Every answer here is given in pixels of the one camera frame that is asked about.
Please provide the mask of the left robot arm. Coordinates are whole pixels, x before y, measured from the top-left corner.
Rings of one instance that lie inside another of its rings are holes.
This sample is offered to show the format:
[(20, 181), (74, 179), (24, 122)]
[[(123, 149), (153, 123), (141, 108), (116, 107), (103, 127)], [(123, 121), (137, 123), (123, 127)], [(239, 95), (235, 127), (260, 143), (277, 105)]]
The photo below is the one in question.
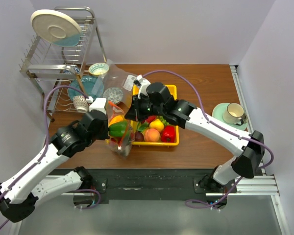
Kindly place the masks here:
[(33, 213), (46, 201), (63, 193), (87, 192), (93, 178), (84, 167), (77, 167), (64, 176), (42, 183), (60, 164), (83, 151), (96, 140), (108, 138), (106, 113), (92, 110), (68, 126), (59, 128), (41, 152), (20, 172), (0, 183), (0, 212), (16, 223)]

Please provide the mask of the grey toy fish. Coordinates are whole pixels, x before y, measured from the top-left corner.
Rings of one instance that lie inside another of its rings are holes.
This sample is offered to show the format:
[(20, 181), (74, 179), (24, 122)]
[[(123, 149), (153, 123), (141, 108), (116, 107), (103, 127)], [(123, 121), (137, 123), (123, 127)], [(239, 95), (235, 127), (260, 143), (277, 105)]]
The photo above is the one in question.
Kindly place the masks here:
[(127, 158), (131, 149), (132, 149), (132, 145), (126, 145), (126, 146), (120, 147), (120, 149), (118, 150), (118, 153), (120, 156)]

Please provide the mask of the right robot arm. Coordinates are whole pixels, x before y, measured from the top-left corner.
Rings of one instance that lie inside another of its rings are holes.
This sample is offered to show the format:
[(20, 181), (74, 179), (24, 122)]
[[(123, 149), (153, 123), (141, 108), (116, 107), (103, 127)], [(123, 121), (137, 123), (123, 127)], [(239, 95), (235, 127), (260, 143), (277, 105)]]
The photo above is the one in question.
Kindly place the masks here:
[(264, 156), (263, 134), (249, 133), (231, 127), (211, 116), (196, 105), (175, 99), (162, 83), (152, 83), (132, 97), (125, 118), (143, 121), (149, 116), (162, 116), (169, 124), (202, 134), (233, 154), (233, 158), (217, 166), (204, 185), (220, 192), (237, 177), (254, 178)]

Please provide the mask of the yellow lemon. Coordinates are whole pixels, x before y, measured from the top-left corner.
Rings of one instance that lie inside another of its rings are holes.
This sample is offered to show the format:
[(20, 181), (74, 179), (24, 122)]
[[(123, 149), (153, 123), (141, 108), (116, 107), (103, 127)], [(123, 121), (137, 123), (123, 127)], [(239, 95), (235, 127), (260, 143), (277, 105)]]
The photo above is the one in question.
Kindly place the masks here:
[(108, 126), (113, 125), (113, 124), (118, 123), (118, 122), (121, 122), (121, 121), (124, 121), (124, 115), (117, 115), (117, 116), (114, 116), (114, 117), (109, 121)]

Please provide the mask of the orange zip top bag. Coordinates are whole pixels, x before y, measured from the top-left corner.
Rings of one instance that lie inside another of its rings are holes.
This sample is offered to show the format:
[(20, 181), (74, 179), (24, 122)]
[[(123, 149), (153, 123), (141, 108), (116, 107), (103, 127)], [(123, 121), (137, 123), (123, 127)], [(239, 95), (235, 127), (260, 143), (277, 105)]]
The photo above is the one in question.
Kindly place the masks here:
[(122, 108), (108, 101), (108, 136), (106, 144), (109, 149), (123, 157), (127, 157), (134, 142), (134, 131), (129, 120), (125, 119)]

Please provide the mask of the yellow plastic tray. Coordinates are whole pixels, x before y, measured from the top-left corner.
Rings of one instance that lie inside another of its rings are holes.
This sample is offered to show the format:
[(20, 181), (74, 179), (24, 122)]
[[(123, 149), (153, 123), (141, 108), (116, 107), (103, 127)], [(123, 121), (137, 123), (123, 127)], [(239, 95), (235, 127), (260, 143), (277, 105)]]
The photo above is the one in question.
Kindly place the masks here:
[[(175, 85), (166, 85), (174, 99), (177, 99), (177, 87)], [(175, 128), (175, 141), (174, 142), (145, 142), (145, 141), (134, 141), (132, 144), (136, 146), (157, 146), (157, 147), (175, 147), (179, 145), (179, 127)]]

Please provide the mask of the green bell pepper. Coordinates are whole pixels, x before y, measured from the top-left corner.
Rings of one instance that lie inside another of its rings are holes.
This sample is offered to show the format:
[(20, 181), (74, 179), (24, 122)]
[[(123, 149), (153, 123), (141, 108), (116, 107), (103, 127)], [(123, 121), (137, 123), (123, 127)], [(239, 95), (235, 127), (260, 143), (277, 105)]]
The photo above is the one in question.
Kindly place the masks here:
[(128, 131), (128, 122), (126, 120), (116, 122), (108, 127), (108, 134), (113, 138), (121, 138)]

